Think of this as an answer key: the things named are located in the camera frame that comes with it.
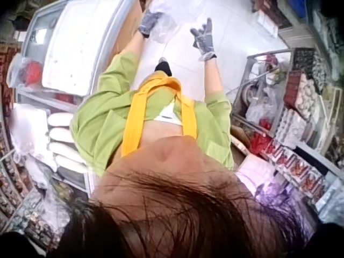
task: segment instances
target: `red packaging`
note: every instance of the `red packaging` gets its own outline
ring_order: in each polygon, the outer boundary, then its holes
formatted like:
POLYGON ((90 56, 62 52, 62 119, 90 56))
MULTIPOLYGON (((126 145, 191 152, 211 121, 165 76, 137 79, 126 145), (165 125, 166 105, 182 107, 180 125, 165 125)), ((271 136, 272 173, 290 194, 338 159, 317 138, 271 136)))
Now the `red packaging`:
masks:
POLYGON ((324 176, 313 167, 307 171, 307 174, 301 182, 301 188, 307 196, 312 198, 318 185, 322 184, 323 180, 324 176))

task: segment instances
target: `gray work glove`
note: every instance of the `gray work glove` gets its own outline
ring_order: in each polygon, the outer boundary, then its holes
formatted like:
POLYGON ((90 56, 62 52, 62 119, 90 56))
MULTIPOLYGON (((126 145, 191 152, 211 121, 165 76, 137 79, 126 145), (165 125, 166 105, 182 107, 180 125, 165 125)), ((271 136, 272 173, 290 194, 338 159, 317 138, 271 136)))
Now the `gray work glove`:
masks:
POLYGON ((191 29, 192 35, 195 37, 195 43, 193 46, 200 50, 202 57, 201 61, 207 61, 212 58, 216 58, 214 44, 213 44, 213 22, 211 18, 207 19, 206 25, 203 24, 202 29, 191 29))
POLYGON ((159 18, 162 16, 162 12, 155 12, 151 13, 151 11, 148 9, 146 13, 144 14, 144 17, 141 21, 141 24, 139 26, 139 32, 147 39, 149 38, 149 35, 156 25, 159 18))

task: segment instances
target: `freezer lid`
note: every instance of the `freezer lid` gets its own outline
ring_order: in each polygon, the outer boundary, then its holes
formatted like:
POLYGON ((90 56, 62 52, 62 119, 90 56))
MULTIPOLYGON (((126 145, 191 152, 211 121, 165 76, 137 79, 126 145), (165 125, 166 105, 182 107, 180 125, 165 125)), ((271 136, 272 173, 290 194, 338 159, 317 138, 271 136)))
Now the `freezer lid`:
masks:
POLYGON ((45 58, 42 84, 68 94, 90 93, 95 64, 120 0, 78 0, 64 8, 45 58))

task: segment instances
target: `yellow apron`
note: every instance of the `yellow apron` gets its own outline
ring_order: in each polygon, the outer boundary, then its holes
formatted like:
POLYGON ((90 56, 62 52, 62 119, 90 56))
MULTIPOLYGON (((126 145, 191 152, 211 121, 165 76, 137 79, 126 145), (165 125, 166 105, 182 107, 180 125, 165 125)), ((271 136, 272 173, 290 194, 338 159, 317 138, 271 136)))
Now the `yellow apron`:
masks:
POLYGON ((164 72, 157 71, 142 85, 139 92, 133 96, 133 101, 124 129, 121 157, 135 151, 139 147, 145 122, 148 94, 159 87, 169 87, 181 101, 183 135, 197 138, 197 123, 194 111, 194 101, 181 94, 181 85, 175 78, 167 77, 164 72))

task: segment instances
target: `plastic bag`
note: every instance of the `plastic bag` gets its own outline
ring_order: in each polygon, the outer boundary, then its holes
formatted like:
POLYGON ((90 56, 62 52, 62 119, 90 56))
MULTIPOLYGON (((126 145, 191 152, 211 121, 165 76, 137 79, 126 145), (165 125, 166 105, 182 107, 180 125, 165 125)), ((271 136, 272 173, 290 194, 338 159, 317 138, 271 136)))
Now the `plastic bag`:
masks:
POLYGON ((16 150, 15 162, 18 163, 22 156, 31 154, 56 171, 53 153, 47 149, 47 113, 50 111, 28 104, 17 104, 11 113, 11 139, 16 150))
POLYGON ((319 213, 323 223, 336 223, 344 227, 344 185, 340 185, 327 200, 319 213))
POLYGON ((45 190, 45 195, 40 211, 42 219, 50 226, 54 233, 62 233, 69 222, 69 214, 64 201, 51 184, 53 172, 46 166, 39 164, 33 157, 28 156, 25 161, 31 179, 38 188, 45 190))
POLYGON ((263 91, 266 96, 258 99, 257 102, 251 102, 246 112, 246 119, 249 122, 259 124, 261 119, 267 119, 272 122, 277 110, 276 94, 274 89, 266 87, 263 91))
POLYGON ((167 43, 183 24, 197 19, 204 5, 205 0, 153 0, 149 10, 164 15, 153 28, 150 37, 158 43, 167 43))
POLYGON ((63 233, 69 222, 67 206, 62 202, 54 188, 50 185, 43 199, 42 219, 50 226, 55 234, 63 233))
POLYGON ((40 89, 42 81, 42 64, 16 54, 9 66, 6 83, 10 88, 40 89))

